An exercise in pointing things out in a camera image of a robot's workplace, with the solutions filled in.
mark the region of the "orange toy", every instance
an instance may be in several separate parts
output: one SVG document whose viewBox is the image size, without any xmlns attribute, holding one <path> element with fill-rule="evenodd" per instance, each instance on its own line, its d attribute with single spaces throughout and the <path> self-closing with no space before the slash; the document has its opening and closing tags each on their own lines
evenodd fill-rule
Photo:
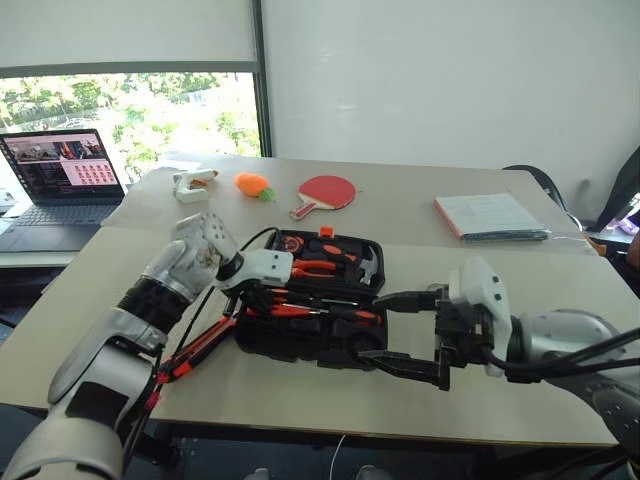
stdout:
<svg viewBox="0 0 640 480">
<path fill-rule="evenodd" d="M 257 197 L 263 202 L 273 200 L 275 196 L 275 192 L 269 187 L 269 181 L 257 173 L 239 173 L 234 183 L 245 195 Z"/>
</svg>

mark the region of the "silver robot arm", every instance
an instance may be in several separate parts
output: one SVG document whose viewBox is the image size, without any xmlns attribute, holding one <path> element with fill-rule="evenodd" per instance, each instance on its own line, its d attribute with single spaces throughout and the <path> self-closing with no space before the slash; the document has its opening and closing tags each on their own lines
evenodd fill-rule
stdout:
<svg viewBox="0 0 640 480">
<path fill-rule="evenodd" d="M 286 252 L 240 253 L 214 213 L 179 222 L 172 241 L 60 366 L 47 418 L 2 478 L 120 479 L 124 445 L 155 386 L 153 359 L 184 310 L 208 285 L 227 294 L 255 282 L 283 286 L 292 263 Z"/>
<path fill-rule="evenodd" d="M 506 373 L 510 382 L 547 381 L 586 402 L 602 417 L 634 468 L 640 465 L 640 366 L 637 361 L 610 370 L 598 366 L 637 360 L 640 345 L 631 341 L 640 338 L 638 329 L 625 334 L 631 340 L 624 346 L 595 356 L 575 356 L 617 338 L 617 330 L 580 310 L 511 317 L 500 277 L 480 257 L 453 270 L 448 285 L 386 295 L 373 303 L 399 312 L 435 310 L 436 361 L 386 350 L 360 352 L 363 361 L 394 376 L 433 383 L 441 390 L 449 390 L 450 367 L 464 368 L 469 363 L 485 365 L 489 375 Z M 560 363 L 563 357 L 569 360 Z M 585 370 L 590 365 L 597 366 L 597 371 Z"/>
</svg>

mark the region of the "window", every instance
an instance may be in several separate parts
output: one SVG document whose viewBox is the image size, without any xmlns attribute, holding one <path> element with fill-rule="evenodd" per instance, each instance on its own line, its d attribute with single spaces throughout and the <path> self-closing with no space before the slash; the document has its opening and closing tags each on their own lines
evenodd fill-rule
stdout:
<svg viewBox="0 0 640 480">
<path fill-rule="evenodd" d="M 260 155 L 251 73 L 0 79 L 0 132 L 73 128 L 98 130 L 116 162 L 119 153 L 125 182 L 137 181 L 166 151 Z"/>
</svg>

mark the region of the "roller shade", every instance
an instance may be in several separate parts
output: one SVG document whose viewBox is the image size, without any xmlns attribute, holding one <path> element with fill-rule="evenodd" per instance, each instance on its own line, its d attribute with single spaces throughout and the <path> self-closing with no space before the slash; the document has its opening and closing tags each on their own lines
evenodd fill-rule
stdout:
<svg viewBox="0 0 640 480">
<path fill-rule="evenodd" d="M 256 57 L 250 0 L 4 0 L 0 18 L 0 69 Z"/>
</svg>

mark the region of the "notebook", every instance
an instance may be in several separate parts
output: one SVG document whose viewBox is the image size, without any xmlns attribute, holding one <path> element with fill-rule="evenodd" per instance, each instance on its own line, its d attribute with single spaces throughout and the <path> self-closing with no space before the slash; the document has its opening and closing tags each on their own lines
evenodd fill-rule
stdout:
<svg viewBox="0 0 640 480">
<path fill-rule="evenodd" d="M 546 240 L 551 231 L 509 193 L 437 197 L 436 209 L 468 242 Z"/>
</svg>

